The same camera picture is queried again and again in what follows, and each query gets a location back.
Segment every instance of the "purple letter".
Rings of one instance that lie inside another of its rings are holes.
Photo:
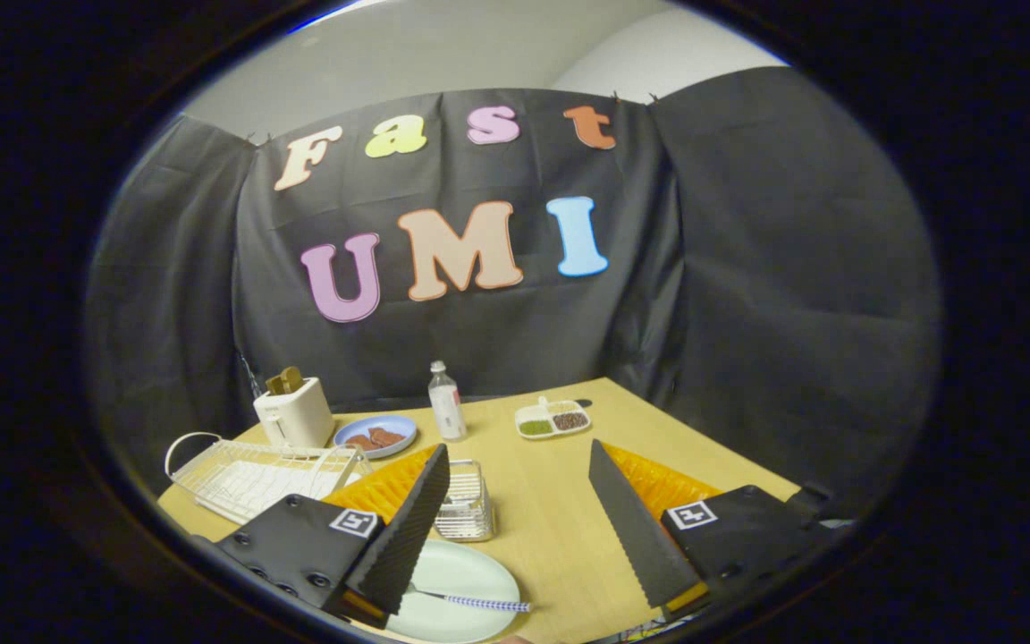
[[[467,115],[467,124],[471,126],[467,138],[478,145],[514,141],[518,136],[518,123],[508,118],[515,118],[515,110],[507,105],[479,107]]]
[[[307,249],[302,255],[302,264],[308,268],[308,281],[312,287],[312,299],[320,315],[333,323],[355,323],[372,315],[380,305],[380,280],[376,277],[376,257],[372,248],[380,243],[376,233],[365,233],[351,237],[344,247],[355,257],[355,277],[360,282],[360,294],[355,299],[340,299],[336,293],[336,280],[332,276],[332,256],[336,246],[323,244]]]

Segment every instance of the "plastic bottle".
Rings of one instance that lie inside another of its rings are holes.
[[[428,398],[432,399],[432,410],[437,415],[437,427],[440,436],[447,441],[464,440],[467,437],[467,425],[464,423],[464,412],[458,408],[458,386],[455,380],[447,376],[447,368],[442,360],[432,364],[435,376],[428,384]]]

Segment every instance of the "green sauce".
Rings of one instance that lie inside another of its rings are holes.
[[[528,437],[549,435],[549,433],[555,432],[547,420],[527,420],[526,423],[519,425],[518,431]]]

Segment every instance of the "screw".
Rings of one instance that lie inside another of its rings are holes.
[[[718,576],[723,579],[731,578],[731,576],[736,576],[742,574],[742,564],[732,563],[730,566],[726,566],[722,569],[722,572],[718,573]]]

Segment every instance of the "metal basket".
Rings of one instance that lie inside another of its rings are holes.
[[[449,541],[486,541],[495,535],[495,509],[475,461],[450,461],[450,483],[435,527]]]
[[[176,472],[169,461],[177,445],[192,437],[215,437],[197,456]],[[335,448],[246,444],[208,432],[188,433],[169,445],[165,473],[193,494],[197,505],[236,523],[252,520],[289,494],[322,499],[359,477],[372,473],[358,445]]]

